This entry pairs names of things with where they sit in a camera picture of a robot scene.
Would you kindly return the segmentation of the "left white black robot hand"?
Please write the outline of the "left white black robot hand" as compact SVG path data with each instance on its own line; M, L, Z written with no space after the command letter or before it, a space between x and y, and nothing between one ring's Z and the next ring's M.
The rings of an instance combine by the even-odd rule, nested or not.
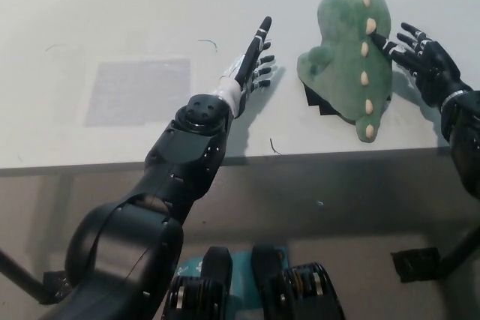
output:
M261 56L262 52L271 46L271 43L266 40L271 23L270 16L262 21L246 52L239 56L223 73L219 88L214 92L217 97L229 105L234 118L243 114L252 92L271 85L271 80L266 79L265 76L271 76L270 64L275 57L273 55Z

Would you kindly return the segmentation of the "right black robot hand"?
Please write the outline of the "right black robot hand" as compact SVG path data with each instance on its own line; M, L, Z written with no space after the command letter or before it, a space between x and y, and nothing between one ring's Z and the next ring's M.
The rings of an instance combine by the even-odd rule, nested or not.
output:
M473 89L461 79L461 72L442 45L406 22L397 41L378 31L370 34L373 44L388 59L405 69L414 79L422 100L429 107L443 108L456 97Z

